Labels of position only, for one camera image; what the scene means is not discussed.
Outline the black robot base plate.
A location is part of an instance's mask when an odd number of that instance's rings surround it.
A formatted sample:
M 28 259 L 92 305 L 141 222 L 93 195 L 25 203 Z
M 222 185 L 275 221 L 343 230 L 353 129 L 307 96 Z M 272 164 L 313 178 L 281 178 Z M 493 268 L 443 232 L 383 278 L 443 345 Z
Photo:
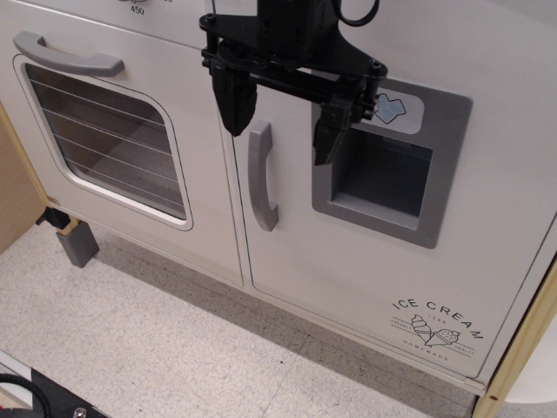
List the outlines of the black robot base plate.
M 30 408 L 1 408 L 2 417 L 110 417 L 34 369 L 30 379 L 2 373 L 1 383 L 26 389 L 32 397 Z

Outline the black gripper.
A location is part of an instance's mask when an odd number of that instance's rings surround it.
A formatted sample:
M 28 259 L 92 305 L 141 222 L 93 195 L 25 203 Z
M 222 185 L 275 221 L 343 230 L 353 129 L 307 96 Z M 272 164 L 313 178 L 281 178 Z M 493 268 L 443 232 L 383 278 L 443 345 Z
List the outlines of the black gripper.
M 282 91 L 321 105 L 314 129 L 315 165 L 332 162 L 351 122 L 372 118 L 381 62 L 348 43 L 339 24 L 369 24 L 373 2 L 360 19 L 343 16 L 339 1 L 259 1 L 254 16 L 208 13 L 203 65 L 225 129 L 240 135 L 252 120 L 257 87 Z

